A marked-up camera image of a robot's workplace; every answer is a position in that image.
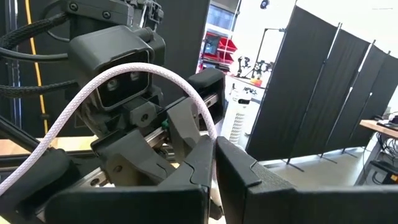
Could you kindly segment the black metal stand frame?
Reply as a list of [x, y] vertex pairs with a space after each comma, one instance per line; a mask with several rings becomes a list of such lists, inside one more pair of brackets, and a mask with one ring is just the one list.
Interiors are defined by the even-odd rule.
[[265, 28], [256, 57], [253, 77], [261, 79], [268, 72], [277, 57], [285, 34], [285, 28]]

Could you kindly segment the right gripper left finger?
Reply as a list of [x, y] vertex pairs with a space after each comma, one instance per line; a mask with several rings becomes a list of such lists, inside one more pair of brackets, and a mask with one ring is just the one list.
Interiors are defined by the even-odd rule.
[[54, 196], [46, 224], [208, 224], [213, 140], [202, 136], [157, 186], [75, 188]]

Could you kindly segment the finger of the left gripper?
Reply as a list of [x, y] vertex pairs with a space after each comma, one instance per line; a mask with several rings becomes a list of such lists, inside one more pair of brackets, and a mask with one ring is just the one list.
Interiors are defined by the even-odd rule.
[[200, 139], [198, 108], [186, 98], [167, 111], [167, 118], [175, 160], [182, 162]]
[[157, 185], [175, 167], [158, 155], [140, 131], [115, 131], [92, 143], [108, 180], [116, 186]]

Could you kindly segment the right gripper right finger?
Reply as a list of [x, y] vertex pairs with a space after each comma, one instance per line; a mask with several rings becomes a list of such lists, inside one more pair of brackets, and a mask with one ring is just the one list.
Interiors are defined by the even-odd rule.
[[227, 224], [398, 224], [398, 187], [300, 189], [224, 137], [216, 171]]

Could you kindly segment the black folding room divider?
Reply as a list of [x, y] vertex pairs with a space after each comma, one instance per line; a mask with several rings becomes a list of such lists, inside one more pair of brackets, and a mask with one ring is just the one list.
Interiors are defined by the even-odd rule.
[[365, 146], [359, 124], [385, 112], [398, 58], [295, 6], [246, 152], [259, 161]]

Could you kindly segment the black aluminium rig frame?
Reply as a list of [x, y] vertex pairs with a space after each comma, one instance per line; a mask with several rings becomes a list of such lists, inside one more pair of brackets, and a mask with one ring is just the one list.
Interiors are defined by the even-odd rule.
[[[39, 141], [33, 136], [18, 128], [15, 124], [12, 124], [9, 120], [0, 115], [0, 137], [5, 137], [21, 146], [23, 149], [27, 149], [29, 152], [39, 145]], [[93, 159], [95, 154], [91, 150], [80, 150], [80, 151], [67, 151], [69, 156], [78, 159]], [[19, 166], [22, 164], [23, 159], [27, 159], [27, 154], [16, 155], [16, 156], [0, 156], [0, 163], [5, 163], [6, 167]]]

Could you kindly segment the red bin shelf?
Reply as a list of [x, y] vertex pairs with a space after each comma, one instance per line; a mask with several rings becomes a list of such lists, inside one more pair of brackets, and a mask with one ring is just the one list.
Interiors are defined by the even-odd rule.
[[226, 36], [206, 32], [199, 56], [198, 71], [216, 68], [228, 73], [230, 65], [234, 62], [233, 54], [236, 50], [234, 42]]

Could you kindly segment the wooden desk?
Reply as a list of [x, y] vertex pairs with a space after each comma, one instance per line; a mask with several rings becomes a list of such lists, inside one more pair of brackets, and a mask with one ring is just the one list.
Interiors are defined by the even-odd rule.
[[[381, 125], [379, 125], [379, 123], [377, 121], [363, 119], [360, 121], [359, 125], [379, 133], [381, 135], [382, 143], [384, 143], [389, 138], [398, 139], [398, 130], [391, 129], [386, 126], [381, 126]], [[379, 155], [381, 153], [381, 149], [382, 149], [382, 147], [379, 145], [379, 143], [377, 143], [373, 147], [368, 159], [364, 163], [364, 166], [355, 182], [356, 185], [363, 185], [365, 183], [365, 181], [368, 177], [368, 174], [371, 171], [370, 162], [379, 157]]]

